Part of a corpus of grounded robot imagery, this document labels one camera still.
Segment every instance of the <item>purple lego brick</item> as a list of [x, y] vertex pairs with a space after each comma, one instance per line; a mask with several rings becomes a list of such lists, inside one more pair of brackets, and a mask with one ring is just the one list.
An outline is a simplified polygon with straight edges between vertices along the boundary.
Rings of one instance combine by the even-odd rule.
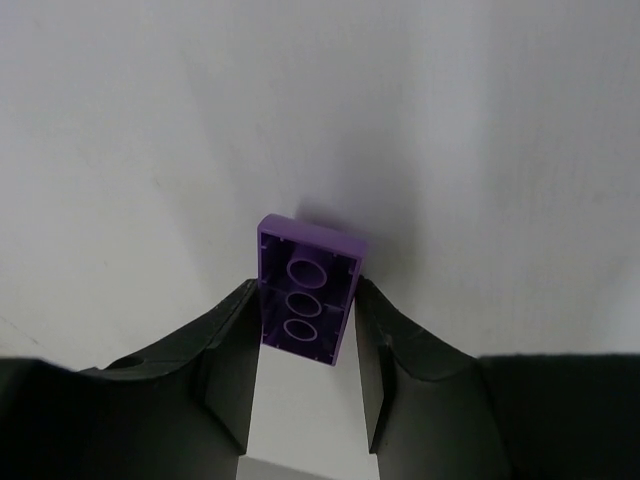
[[364, 240], [267, 215], [258, 225], [262, 342], [335, 365]]

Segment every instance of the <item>lego brick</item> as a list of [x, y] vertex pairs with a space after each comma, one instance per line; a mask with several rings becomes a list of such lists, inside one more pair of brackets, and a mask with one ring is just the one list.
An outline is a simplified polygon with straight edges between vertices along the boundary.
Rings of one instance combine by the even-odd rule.
[[335, 365], [364, 240], [280, 215], [258, 225], [262, 342]]

